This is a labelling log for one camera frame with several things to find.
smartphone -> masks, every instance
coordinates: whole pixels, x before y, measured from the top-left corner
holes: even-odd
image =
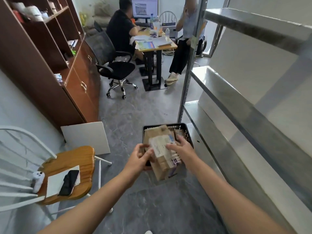
[[[79,175],[79,170],[70,170],[64,177],[64,183],[58,195],[70,196],[74,190],[75,183]]]

plastic bottle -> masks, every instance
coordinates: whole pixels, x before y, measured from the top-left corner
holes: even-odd
[[[168,37],[168,38],[169,38],[169,37],[170,37],[170,29],[169,29],[169,28],[167,28],[165,33],[166,33],[166,37]]]
[[[151,14],[150,24],[151,24],[151,29],[152,29],[152,30],[154,29],[154,26],[153,26],[153,22],[154,22],[154,21],[155,21],[154,14]]]

man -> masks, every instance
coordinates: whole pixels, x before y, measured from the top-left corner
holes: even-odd
[[[226,181],[221,179],[195,153],[192,146],[182,136],[180,146],[168,144],[167,149],[176,151],[186,168],[198,179],[207,195],[219,211],[227,227],[234,234],[287,234],[263,210],[244,197]],[[155,155],[153,149],[145,154],[140,148],[149,145],[138,144],[119,175],[106,183],[92,196],[75,208],[54,220],[38,234],[91,234],[115,205],[123,193],[130,188],[140,173],[146,169],[146,161]]]
[[[119,0],[119,10],[115,12],[108,23],[106,33],[111,39],[116,51],[130,52],[140,60],[143,60],[143,53],[130,45],[131,36],[138,35],[138,27],[132,23],[132,17],[132,1]]]
[[[177,82],[178,75],[182,73],[188,62],[191,50],[191,37],[193,36],[194,27],[196,26],[197,21],[197,11],[196,0],[186,0],[183,13],[176,27],[177,31],[183,29],[183,37],[179,40],[177,49],[174,53],[174,58],[169,70],[170,76],[165,80],[167,85]],[[203,43],[206,24],[207,20],[204,20],[200,29],[201,34],[199,36],[198,46]]]

computer monitor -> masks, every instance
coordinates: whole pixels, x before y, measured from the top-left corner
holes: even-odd
[[[158,0],[132,0],[132,8],[134,18],[158,16]]]

wooden desk top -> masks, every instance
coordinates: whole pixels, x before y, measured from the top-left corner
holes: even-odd
[[[147,28],[145,31],[139,31],[138,35],[147,35],[149,36],[149,31],[150,29]],[[157,47],[157,48],[153,48],[153,49],[142,49],[142,50],[139,50],[139,52],[150,52],[150,51],[158,51],[158,50],[167,50],[167,49],[176,49],[177,48],[177,45],[172,42],[171,44],[168,44],[168,45],[164,45],[164,46],[160,46],[160,47]]]

